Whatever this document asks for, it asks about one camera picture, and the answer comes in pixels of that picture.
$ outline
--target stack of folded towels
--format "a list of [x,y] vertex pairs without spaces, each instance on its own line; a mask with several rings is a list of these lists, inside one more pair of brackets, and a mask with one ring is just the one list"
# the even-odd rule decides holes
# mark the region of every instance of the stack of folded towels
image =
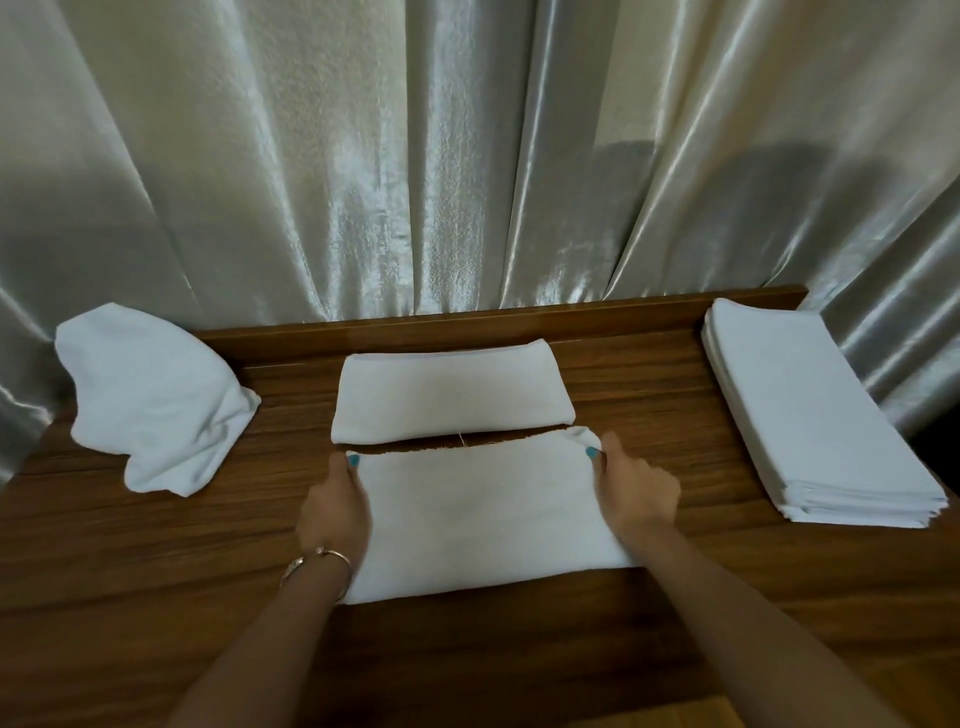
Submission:
[[760,480],[786,518],[925,528],[947,506],[817,314],[719,299],[703,340]]

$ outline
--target curtain fold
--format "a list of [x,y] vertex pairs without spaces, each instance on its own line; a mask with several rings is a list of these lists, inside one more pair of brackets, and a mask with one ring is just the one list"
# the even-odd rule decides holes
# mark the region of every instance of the curtain fold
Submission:
[[55,326],[805,283],[904,433],[960,400],[960,6],[36,0],[0,8],[0,477]]

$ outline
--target hand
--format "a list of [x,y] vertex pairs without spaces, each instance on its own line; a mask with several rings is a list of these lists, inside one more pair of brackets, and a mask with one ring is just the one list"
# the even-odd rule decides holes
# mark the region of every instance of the hand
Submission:
[[615,432],[608,432],[600,442],[603,452],[593,457],[594,483],[600,512],[613,535],[623,542],[638,529],[672,523],[680,481],[624,452]]
[[303,553],[325,546],[360,569],[373,527],[370,504],[356,470],[342,452],[330,453],[323,483],[313,486],[300,507],[297,538]]

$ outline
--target white towel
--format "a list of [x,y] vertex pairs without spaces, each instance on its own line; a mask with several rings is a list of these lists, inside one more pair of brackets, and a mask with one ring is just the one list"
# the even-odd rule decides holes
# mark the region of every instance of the white towel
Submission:
[[260,404],[197,338],[117,303],[60,324],[55,346],[77,386],[73,439],[128,454],[137,493],[199,491]]
[[550,346],[364,353],[344,362],[330,439],[378,445],[415,437],[571,425]]
[[818,315],[721,299],[703,338],[757,473],[787,518],[923,527],[946,506]]
[[361,455],[373,534],[357,604],[631,565],[600,515],[571,427],[475,448]]

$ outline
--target silver bracelet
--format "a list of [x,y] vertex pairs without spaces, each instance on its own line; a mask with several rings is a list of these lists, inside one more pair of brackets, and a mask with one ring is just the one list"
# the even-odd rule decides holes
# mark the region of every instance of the silver bracelet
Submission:
[[327,548],[326,546],[321,546],[320,548],[315,548],[309,553],[305,553],[302,556],[298,556],[296,559],[290,562],[290,566],[287,567],[287,571],[283,573],[283,576],[280,577],[280,588],[283,588],[283,585],[287,583],[287,579],[290,578],[290,574],[299,569],[303,564],[306,563],[307,557],[309,556],[338,556],[344,560],[344,563],[349,569],[349,578],[347,579],[347,585],[344,587],[344,590],[340,592],[340,596],[337,597],[337,600],[333,602],[334,604],[339,604],[344,600],[344,597],[347,596],[347,592],[350,589],[350,585],[353,583],[353,564],[350,563],[350,560],[344,556],[340,551],[334,551],[332,548]]

